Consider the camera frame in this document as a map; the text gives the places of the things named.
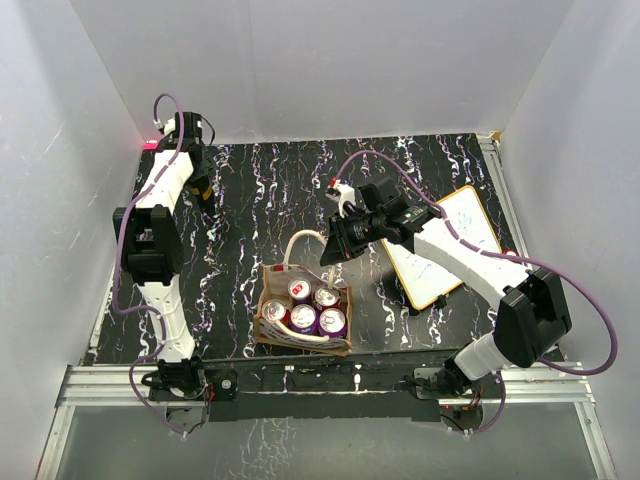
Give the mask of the black soda can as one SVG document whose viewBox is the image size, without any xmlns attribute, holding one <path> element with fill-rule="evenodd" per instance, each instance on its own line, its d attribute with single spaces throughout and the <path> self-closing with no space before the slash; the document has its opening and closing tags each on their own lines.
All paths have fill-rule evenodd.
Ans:
<svg viewBox="0 0 640 480">
<path fill-rule="evenodd" d="M 213 215 L 215 213 L 215 195 L 209 177 L 203 175 L 195 180 L 191 180 L 190 189 L 199 209 L 202 212 Z"/>
</svg>

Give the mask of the blue red-top soda can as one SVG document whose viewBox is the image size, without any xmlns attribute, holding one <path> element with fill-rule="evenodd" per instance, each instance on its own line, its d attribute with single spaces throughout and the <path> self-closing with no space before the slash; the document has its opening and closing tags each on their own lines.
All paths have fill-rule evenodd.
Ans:
<svg viewBox="0 0 640 480">
<path fill-rule="evenodd" d="M 294 305 L 310 304 L 312 301 L 312 284 L 305 278 L 292 279 L 288 284 L 287 292 Z"/>
</svg>

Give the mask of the burlap watermelon canvas bag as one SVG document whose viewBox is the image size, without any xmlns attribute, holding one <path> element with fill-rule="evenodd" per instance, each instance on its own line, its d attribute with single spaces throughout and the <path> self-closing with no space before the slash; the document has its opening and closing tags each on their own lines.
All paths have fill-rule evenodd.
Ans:
<svg viewBox="0 0 640 480">
<path fill-rule="evenodd" d="M 320 233 L 300 230 L 290 238 L 280 263 L 262 267 L 262 291 L 253 318 L 254 340 L 345 356 L 352 346 L 351 287 L 338 281 L 334 267 L 321 278 L 291 261 L 293 246 L 303 237 L 327 244 Z"/>
</svg>

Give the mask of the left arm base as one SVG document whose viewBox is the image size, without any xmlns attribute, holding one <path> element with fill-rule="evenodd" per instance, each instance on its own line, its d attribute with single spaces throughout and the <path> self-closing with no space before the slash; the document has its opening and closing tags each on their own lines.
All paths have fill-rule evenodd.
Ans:
<svg viewBox="0 0 640 480">
<path fill-rule="evenodd" d="M 143 375 L 141 383 L 154 393 L 164 391 L 185 400 L 233 401 L 238 374 L 233 369 L 206 367 L 199 357 L 179 362 L 160 360 L 155 371 Z"/>
</svg>

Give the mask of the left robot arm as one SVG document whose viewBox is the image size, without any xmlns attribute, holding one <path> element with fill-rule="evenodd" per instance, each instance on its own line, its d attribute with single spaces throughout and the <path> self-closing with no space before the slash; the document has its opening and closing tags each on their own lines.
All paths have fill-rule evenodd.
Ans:
<svg viewBox="0 0 640 480">
<path fill-rule="evenodd" d="M 184 250 L 174 213 L 184 189 L 190 190 L 203 213 L 215 213 L 209 179 L 213 163 L 203 141 L 208 123 L 194 112 L 159 122 L 163 138 L 135 205 L 113 213 L 118 265 L 140 291 L 161 346 L 158 358 L 168 363 L 190 359 L 195 351 L 179 292 Z"/>
</svg>

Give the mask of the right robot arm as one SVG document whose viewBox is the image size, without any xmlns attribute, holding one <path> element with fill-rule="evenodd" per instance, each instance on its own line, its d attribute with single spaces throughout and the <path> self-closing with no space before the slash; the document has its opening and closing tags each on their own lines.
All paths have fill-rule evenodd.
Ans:
<svg viewBox="0 0 640 480">
<path fill-rule="evenodd" d="M 543 267 L 529 269 L 511 257 L 498 259 L 489 251 L 472 251 L 451 235 L 438 204 L 410 204 L 392 192 L 388 180 L 352 188 L 333 179 L 326 195 L 338 209 L 328 219 L 321 265 L 355 259 L 368 244 L 387 240 L 444 268 L 497 312 L 492 332 L 462 347 L 430 377 L 414 378 L 416 387 L 469 396 L 493 372 L 531 366 L 571 330 L 557 274 Z"/>
</svg>

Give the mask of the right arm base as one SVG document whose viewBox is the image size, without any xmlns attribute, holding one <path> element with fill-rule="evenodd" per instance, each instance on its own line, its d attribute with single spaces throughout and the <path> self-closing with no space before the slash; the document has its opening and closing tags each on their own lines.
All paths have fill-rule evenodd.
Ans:
<svg viewBox="0 0 640 480">
<path fill-rule="evenodd" d="M 457 368 L 416 368 L 403 378 L 403 388 L 419 400 L 468 398 L 469 406 L 475 407 L 490 391 L 481 381 L 469 380 Z"/>
</svg>

